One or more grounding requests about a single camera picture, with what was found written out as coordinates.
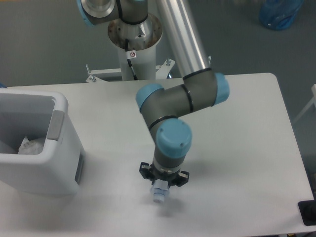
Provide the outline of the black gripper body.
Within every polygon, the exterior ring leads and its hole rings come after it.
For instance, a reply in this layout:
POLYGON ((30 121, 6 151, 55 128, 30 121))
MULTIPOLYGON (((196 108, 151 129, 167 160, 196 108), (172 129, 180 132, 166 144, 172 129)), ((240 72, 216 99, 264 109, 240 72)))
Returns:
POLYGON ((179 172, 181 171, 179 168, 172 171, 161 171, 160 169, 156 168, 154 164, 150 165, 150 181, 152 184, 155 180, 163 180, 167 181, 169 184, 177 184, 179 180, 179 172))

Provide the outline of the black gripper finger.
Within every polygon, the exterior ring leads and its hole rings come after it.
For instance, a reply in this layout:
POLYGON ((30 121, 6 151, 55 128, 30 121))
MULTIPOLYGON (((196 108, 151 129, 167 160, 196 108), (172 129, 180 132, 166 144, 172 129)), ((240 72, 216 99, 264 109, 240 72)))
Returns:
POLYGON ((173 177, 172 179, 170 179, 168 181, 168 185, 171 186, 177 186, 177 187, 181 187, 183 185, 185 185, 186 183, 188 183, 189 181, 189 177, 190 177, 190 173, 187 171, 179 171, 175 177, 173 177))
POLYGON ((141 176, 151 181, 151 184, 153 185, 155 182, 155 175, 154 175, 154 168, 151 164, 148 164, 146 162, 141 162, 139 167, 139 172, 141 176))

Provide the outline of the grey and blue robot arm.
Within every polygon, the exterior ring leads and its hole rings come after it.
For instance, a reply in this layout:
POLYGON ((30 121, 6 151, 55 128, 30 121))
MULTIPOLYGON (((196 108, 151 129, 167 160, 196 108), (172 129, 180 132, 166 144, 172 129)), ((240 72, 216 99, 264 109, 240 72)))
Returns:
POLYGON ((153 187, 182 186, 189 173, 181 170, 192 143, 189 126, 181 116, 227 100, 230 89, 221 73, 207 61, 189 3, 159 0, 161 20, 148 12, 145 0, 79 0, 79 12, 88 25, 109 23, 112 43, 123 50, 123 63, 132 80, 141 80, 145 69, 136 69, 140 52, 152 48, 167 33, 183 78, 181 85, 165 89, 160 84, 143 86, 136 102, 155 143, 152 164, 141 163, 140 174, 153 187))

